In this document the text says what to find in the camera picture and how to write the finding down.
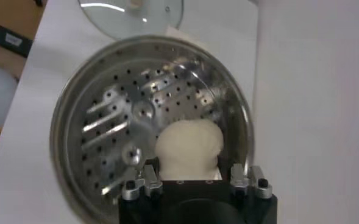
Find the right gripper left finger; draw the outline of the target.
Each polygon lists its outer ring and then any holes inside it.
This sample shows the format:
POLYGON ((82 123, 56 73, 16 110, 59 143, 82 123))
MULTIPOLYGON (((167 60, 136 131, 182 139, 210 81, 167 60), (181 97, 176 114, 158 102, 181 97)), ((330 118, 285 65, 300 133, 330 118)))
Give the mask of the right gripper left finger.
POLYGON ((122 199, 125 201, 137 200, 142 191, 149 198, 154 195, 159 197, 163 193, 163 183, 158 179, 152 164, 144 165, 140 171, 131 167, 125 172, 124 186, 121 192, 122 199))

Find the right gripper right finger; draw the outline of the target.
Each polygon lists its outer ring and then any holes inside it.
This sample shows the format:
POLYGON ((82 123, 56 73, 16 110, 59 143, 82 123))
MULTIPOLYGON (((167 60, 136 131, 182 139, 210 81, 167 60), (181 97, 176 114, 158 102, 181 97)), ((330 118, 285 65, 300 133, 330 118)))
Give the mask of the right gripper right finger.
POLYGON ((230 186, 235 197, 243 198, 248 195, 249 189, 252 189, 257 198, 272 198, 272 186, 260 166, 251 166, 249 173, 245 175, 241 164, 234 164, 230 174, 230 186))

